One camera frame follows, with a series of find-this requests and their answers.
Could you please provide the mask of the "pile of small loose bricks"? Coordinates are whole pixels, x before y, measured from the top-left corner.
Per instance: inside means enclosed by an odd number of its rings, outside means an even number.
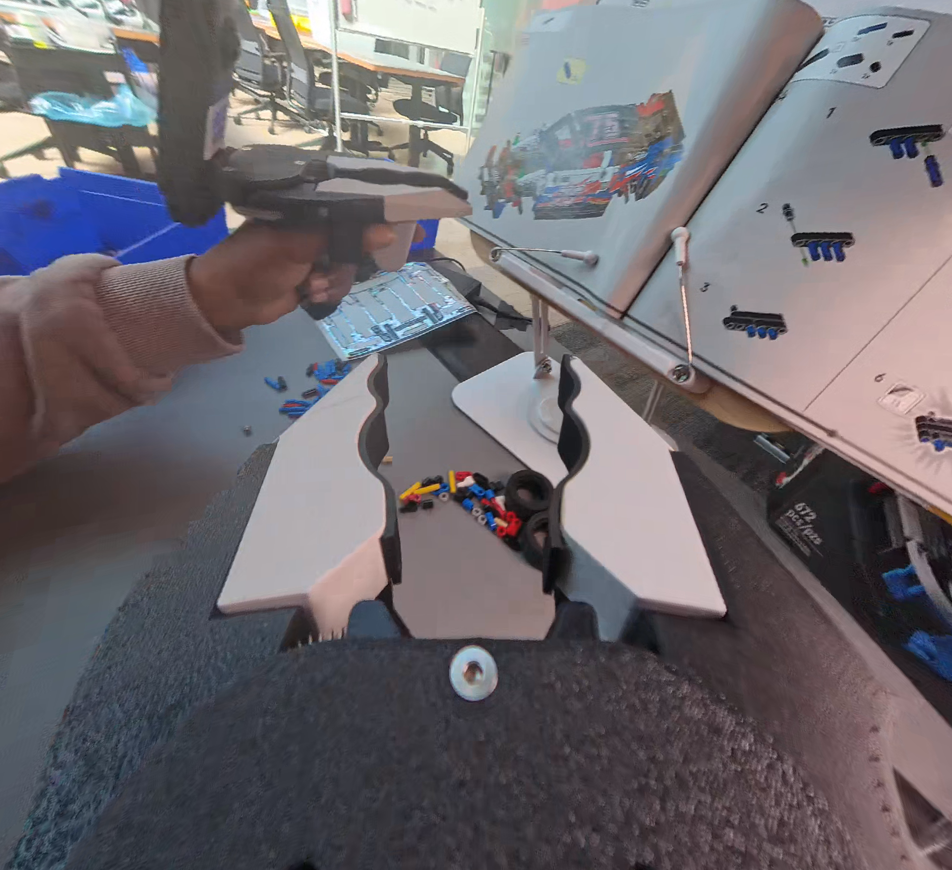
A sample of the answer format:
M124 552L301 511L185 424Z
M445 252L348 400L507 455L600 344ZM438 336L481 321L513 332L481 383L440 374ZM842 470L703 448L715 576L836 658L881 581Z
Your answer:
M498 539L516 543L525 523L506 499L507 480L492 480L478 471L450 469L424 477L398 495L400 514L428 511L437 503L454 503Z

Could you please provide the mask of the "black rubber toy tyre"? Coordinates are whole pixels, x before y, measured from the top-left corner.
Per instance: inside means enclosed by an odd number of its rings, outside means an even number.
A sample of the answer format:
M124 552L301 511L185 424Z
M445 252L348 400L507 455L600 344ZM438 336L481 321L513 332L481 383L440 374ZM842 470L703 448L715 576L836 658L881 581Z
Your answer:
M520 546L526 562L542 571L546 550L550 546L550 519L546 510L534 513L520 532Z
M520 519L529 519L548 509L553 492L551 481L542 473L530 469L518 470L506 481L506 509Z

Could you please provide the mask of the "pile of blue red pins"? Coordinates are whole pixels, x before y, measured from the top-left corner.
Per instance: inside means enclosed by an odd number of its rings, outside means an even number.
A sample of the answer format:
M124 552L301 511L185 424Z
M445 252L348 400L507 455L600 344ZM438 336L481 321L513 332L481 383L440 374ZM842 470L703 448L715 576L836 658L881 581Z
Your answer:
M298 398L284 400L278 407L280 416L291 421L298 420L305 413L324 400L333 389L351 374L352 364L339 359L312 363L305 370L310 386L303 389Z

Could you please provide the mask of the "large blue plastic bin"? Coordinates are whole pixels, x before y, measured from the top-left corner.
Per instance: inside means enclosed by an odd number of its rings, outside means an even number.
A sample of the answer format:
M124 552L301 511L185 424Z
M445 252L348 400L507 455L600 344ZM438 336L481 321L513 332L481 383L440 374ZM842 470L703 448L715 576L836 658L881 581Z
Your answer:
M65 256L121 263L200 255L229 235L224 211L202 226L173 221L155 183L62 167L1 184L1 275L27 276Z

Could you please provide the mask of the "person's left hand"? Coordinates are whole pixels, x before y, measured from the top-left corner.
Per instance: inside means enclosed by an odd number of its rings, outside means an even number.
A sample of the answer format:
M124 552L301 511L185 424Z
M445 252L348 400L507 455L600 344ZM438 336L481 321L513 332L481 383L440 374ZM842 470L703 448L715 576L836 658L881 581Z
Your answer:
M302 302L339 304L358 263L332 261L328 245L326 227L247 221L188 262L188 290L208 325L237 343L245 329L274 323Z

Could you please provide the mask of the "light blue plastic bag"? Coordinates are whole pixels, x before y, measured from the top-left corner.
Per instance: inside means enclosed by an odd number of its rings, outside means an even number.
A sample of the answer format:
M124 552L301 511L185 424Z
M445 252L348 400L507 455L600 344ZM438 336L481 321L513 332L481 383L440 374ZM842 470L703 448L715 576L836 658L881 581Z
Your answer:
M114 85L112 90L107 99L44 91L30 97L27 108L47 121L101 128L148 128L157 122L158 106L153 97L141 96L126 82Z

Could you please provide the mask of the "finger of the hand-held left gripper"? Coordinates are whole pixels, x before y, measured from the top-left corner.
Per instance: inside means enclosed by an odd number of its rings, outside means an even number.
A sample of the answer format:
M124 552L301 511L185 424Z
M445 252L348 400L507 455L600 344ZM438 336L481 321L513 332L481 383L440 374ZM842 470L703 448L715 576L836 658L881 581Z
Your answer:
M398 162L343 154L320 154L318 166L318 178L326 181L343 179L375 186L441 188L453 197L469 197L468 191L451 178Z
M458 219L471 214L465 197L440 186L374 185L350 179L320 183L314 194L333 221L403 223Z

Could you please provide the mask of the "shiny sticker sheet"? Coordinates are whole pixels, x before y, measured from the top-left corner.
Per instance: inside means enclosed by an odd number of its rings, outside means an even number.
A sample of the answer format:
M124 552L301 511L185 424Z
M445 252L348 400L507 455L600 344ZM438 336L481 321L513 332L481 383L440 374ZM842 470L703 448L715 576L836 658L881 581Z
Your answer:
M316 324L337 359L355 362L476 312L445 275L424 262L409 262L356 284Z

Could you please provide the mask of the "black office chair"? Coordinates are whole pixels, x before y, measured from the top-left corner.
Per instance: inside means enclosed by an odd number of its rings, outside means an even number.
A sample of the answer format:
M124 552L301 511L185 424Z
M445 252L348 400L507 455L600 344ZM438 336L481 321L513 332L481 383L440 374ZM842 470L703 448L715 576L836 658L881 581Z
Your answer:
M284 59L273 52L266 36L255 26L244 0L235 1L235 23L239 36L239 55L233 70L233 88L254 99L254 105L235 111L237 126L251 116L258 119L269 113L268 135L277 134L279 115L290 117L288 84Z
M327 139L320 143L324 148L332 147L337 141L335 131L335 103L332 88L320 83L313 60L308 56L302 39L294 26L287 0L266 0L268 13L273 20L285 56L287 76L286 95L292 115L304 131L313 135L320 127L328 130ZM350 106L359 115L368 115L365 104L355 100L343 90L340 102ZM370 152L366 123L354 120L342 120L341 126L350 134L347 150L364 155Z

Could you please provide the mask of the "white book stand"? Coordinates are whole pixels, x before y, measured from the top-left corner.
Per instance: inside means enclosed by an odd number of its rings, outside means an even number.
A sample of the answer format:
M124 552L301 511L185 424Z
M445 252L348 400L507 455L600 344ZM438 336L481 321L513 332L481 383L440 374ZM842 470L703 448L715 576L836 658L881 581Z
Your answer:
M596 475L620 473L628 460L637 472L662 470L662 456L677 449L664 440L650 417L665 389L677 390L699 408L729 426L754 435L758 450L778 463L789 460L789 445L778 436L787 428L752 401L729 391L697 371L687 356L664 352L643 336L622 327L565 288L553 276L530 261L530 250L494 247L493 265L524 288L531 298L531 348L484 368L453 390L452 400L472 422L524 463L555 482L567 470L557 442L569 429L557 403L559 383L568 370L556 363L550 343L550 311L557 311L598 336L631 362L645 368L653 378L645 411L634 411L613 393L593 370L573 361L571 367L581 385L581 424L590 437Z

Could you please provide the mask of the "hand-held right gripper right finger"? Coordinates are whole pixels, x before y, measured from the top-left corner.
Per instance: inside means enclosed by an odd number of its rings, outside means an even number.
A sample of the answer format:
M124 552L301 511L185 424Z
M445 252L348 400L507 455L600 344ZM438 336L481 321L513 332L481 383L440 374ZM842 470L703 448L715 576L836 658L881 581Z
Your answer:
M643 614L721 621L727 604L684 489L688 459L582 361L562 358L542 590L600 634Z

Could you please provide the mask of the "toy car set box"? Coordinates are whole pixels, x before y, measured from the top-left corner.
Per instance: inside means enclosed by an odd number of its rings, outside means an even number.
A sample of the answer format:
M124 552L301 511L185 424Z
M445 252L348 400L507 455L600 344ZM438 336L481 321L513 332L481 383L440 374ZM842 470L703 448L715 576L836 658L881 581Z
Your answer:
M813 443L777 475L767 511L773 531L950 721L949 519Z

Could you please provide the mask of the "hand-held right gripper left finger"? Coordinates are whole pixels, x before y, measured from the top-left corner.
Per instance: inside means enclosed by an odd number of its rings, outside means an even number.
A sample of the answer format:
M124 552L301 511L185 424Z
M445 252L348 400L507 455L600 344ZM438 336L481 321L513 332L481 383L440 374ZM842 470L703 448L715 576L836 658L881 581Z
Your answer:
M403 580L387 359L366 358L279 436L216 606L348 619Z

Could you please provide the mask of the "open instruction booklet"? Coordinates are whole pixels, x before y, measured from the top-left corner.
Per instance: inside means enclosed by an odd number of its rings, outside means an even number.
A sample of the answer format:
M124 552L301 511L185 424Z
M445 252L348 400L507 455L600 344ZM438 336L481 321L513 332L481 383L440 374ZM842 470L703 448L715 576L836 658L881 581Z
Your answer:
M950 14L538 14L456 180L506 274L950 510Z

